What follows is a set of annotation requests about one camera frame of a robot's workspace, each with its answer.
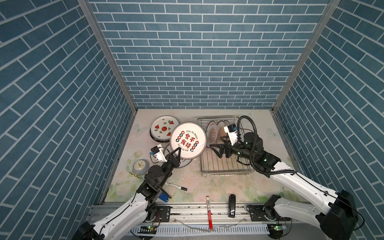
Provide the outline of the black rectangular remote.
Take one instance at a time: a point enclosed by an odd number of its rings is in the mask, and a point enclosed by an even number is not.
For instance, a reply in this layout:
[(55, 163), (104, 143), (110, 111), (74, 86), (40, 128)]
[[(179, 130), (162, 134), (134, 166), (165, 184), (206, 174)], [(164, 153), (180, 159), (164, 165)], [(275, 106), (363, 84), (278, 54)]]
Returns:
[(236, 217), (236, 196), (234, 194), (230, 194), (229, 196), (229, 205), (228, 205), (228, 217), (235, 218)]

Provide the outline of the black white marker pen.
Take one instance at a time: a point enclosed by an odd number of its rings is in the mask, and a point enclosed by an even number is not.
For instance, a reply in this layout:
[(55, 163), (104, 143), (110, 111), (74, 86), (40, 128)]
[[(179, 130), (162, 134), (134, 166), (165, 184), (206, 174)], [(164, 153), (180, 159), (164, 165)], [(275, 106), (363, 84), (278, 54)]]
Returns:
[(182, 186), (179, 186), (179, 185), (176, 185), (176, 184), (172, 184), (172, 183), (168, 183), (168, 182), (166, 182), (166, 185), (175, 187), (175, 188), (180, 189), (180, 190), (182, 190), (182, 191), (187, 191), (187, 190), (188, 190), (188, 189), (185, 188), (185, 187), (182, 187)]

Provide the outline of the sunburst red text plate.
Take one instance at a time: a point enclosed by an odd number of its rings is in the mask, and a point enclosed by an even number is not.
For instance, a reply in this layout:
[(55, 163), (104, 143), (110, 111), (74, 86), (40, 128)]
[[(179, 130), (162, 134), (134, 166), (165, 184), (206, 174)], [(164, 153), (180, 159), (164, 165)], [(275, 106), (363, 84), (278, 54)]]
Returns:
[(207, 148), (210, 148), (211, 145), (215, 144), (218, 135), (217, 123), (215, 121), (210, 121), (206, 129), (207, 135)]

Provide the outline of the aluminium corner post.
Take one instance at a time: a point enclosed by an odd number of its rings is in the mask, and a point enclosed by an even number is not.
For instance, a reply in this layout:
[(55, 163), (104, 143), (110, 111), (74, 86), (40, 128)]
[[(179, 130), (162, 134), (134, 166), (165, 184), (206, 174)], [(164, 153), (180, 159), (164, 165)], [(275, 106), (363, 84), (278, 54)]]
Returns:
[(299, 75), (300, 71), (302, 70), (305, 62), (307, 61), (309, 55), (311, 54), (313, 48), (315, 47), (318, 39), (320, 38), (322, 32), (324, 31), (325, 27), (327, 26), (328, 22), (331, 19), (331, 16), (334, 14), (337, 6), (340, 4), (340, 0), (330, 0), (327, 4), (327, 6), (324, 9), (324, 12), (317, 23), (317, 25), (314, 28), (313, 33), (311, 34), (308, 42), (305, 45), (305, 48), (298, 58), (298, 61), (296, 65), (293, 67), (292, 72), (290, 76), (288, 77), (284, 87), (282, 88), (281, 93), (279, 94), (276, 102), (274, 103), (272, 107), (272, 113), (277, 114), (278, 109), (283, 103), (284, 98), (288, 94), (290, 88), (294, 84), (297, 76)]
[(126, 83), (123, 79), (123, 76), (118, 68), (118, 65), (114, 59), (114, 56), (109, 48), (109, 45), (103, 35), (103, 32), (101, 30), (101, 27), (96, 19), (96, 16), (92, 10), (92, 7), (89, 3), (89, 1), (86, 1), (86, 0), (78, 0), (78, 3), (80, 5), (80, 8), (86, 18), (86, 20), (88, 21), (90, 27), (91, 27), (91, 30), (93, 31), (94, 35), (95, 35), (95, 38), (97, 40), (97, 42), (99, 43), (100, 47), (101, 47), (101, 50), (103, 51), (104, 55), (105, 55), (105, 58), (126, 98), (126, 100), (128, 101), (132, 111), (134, 114), (137, 113), (137, 107), (135, 106), (135, 103), (129, 93), (129, 90), (127, 89), (127, 86), (126, 86)]

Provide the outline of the red rim white plate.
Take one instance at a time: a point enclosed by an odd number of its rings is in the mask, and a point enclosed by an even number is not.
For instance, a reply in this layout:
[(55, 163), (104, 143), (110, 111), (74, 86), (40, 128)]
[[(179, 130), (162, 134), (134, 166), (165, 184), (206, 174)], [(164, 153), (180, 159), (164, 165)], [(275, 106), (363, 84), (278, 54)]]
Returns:
[(172, 150), (181, 149), (180, 156), (182, 159), (195, 159), (206, 148), (206, 132), (196, 123), (182, 123), (171, 133), (170, 145)]

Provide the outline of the blue stapler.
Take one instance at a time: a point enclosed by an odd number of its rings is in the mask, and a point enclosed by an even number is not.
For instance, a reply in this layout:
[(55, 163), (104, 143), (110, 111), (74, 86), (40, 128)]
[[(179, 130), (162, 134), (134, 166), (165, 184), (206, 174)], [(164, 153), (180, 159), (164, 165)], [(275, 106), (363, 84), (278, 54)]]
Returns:
[(165, 203), (168, 203), (171, 198), (172, 197), (169, 194), (167, 194), (166, 192), (162, 192), (161, 195), (159, 196), (159, 199)]

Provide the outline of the aluminium corner post right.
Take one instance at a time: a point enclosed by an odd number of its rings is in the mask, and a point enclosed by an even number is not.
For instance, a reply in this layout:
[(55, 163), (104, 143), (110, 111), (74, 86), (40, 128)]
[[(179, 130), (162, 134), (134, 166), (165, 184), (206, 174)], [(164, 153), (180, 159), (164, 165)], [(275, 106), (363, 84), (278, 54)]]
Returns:
[(279, 94), (276, 102), (274, 103), (272, 107), (272, 113), (277, 114), (278, 109), (283, 103), (284, 98), (288, 94), (290, 88), (294, 84), (297, 76), (299, 75), (300, 71), (302, 70), (305, 62), (307, 61), (309, 55), (311, 54), (313, 48), (315, 47), (318, 39), (320, 38), (322, 32), (324, 31), (325, 27), (327, 26), (328, 22), (331, 19), (331, 16), (334, 14), (337, 6), (340, 4), (340, 0), (330, 0), (327, 4), (327, 6), (324, 9), (324, 12), (317, 23), (317, 25), (314, 28), (313, 33), (311, 34), (308, 42), (305, 45), (305, 48), (298, 58), (298, 61), (296, 65), (293, 67), (292, 72), (290, 76), (288, 77), (284, 87), (282, 88), (281, 93)]

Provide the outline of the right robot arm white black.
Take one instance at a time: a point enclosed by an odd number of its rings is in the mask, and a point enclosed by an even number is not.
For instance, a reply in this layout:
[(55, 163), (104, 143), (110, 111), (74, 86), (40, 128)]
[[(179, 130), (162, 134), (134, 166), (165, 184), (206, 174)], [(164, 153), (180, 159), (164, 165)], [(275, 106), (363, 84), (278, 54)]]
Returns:
[(264, 150), (263, 140), (255, 133), (246, 133), (237, 140), (234, 133), (222, 138), (223, 144), (210, 148), (219, 158), (236, 155), (247, 159), (256, 172), (282, 183), (304, 197), (308, 204), (287, 203), (281, 197), (271, 197), (265, 208), (275, 218), (288, 217), (320, 228), (332, 240), (348, 240), (357, 229), (359, 213), (349, 192), (337, 192), (298, 173), (280, 158)]

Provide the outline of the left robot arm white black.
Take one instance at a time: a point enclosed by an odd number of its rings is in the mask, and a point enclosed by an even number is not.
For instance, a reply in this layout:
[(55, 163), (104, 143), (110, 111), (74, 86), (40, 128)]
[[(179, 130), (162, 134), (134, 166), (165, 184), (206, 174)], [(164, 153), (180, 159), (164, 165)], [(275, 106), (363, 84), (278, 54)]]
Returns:
[(165, 157), (156, 147), (153, 154), (161, 154), (165, 161), (153, 165), (134, 196), (107, 217), (93, 224), (83, 223), (75, 232), (74, 240), (120, 240), (130, 230), (145, 221), (151, 221), (156, 213), (156, 200), (164, 193), (164, 185), (174, 168), (180, 166), (182, 149), (177, 148)]

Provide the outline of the red white pen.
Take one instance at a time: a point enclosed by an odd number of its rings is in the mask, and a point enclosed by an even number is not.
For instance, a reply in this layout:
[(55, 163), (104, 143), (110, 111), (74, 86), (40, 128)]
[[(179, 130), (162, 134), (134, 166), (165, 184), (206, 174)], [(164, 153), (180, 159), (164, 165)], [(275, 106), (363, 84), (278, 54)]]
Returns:
[(208, 220), (209, 220), (209, 230), (213, 230), (213, 222), (212, 222), (212, 212), (211, 212), (211, 204), (210, 204), (210, 197), (206, 196), (206, 203), (207, 203), (207, 211), (208, 211)]

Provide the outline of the aluminium corner post left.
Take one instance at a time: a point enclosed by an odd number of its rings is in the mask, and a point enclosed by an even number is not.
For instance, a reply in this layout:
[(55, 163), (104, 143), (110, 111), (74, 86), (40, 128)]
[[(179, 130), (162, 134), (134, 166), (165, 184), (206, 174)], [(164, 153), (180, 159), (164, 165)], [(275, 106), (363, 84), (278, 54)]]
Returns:
[(86, 1), (86, 0), (78, 0), (78, 3), (80, 5), (80, 8), (86, 18), (86, 20), (88, 21), (90, 27), (91, 27), (91, 30), (93, 31), (94, 35), (95, 35), (95, 38), (97, 40), (97, 42), (99, 43), (100, 47), (101, 47), (101, 50), (103, 51), (104, 55), (105, 55), (105, 58), (126, 98), (126, 100), (128, 101), (132, 111), (134, 114), (137, 113), (137, 107), (135, 106), (135, 103), (129, 93), (129, 90), (127, 89), (127, 86), (126, 86), (126, 83), (123, 79), (123, 76), (118, 68), (118, 65), (114, 59), (114, 56), (109, 48), (109, 45), (103, 35), (103, 32), (101, 30), (101, 27), (96, 19), (96, 16), (92, 10), (92, 7), (89, 3), (89, 1)]

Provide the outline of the watermelon print plate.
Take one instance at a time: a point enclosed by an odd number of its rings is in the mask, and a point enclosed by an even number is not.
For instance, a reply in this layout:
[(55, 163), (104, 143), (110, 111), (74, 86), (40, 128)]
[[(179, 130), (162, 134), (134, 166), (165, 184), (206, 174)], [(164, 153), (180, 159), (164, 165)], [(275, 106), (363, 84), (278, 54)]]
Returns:
[(179, 125), (179, 121), (172, 116), (162, 116), (157, 118), (151, 125), (151, 129), (161, 129), (163, 131), (173, 130)]

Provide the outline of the small white desk clock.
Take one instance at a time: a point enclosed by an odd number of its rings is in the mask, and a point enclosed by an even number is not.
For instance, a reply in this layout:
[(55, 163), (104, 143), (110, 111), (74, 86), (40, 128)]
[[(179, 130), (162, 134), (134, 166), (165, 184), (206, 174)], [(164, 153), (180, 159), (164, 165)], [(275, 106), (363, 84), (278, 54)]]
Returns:
[(138, 159), (133, 163), (132, 172), (136, 175), (145, 175), (150, 168), (150, 164), (145, 159)]

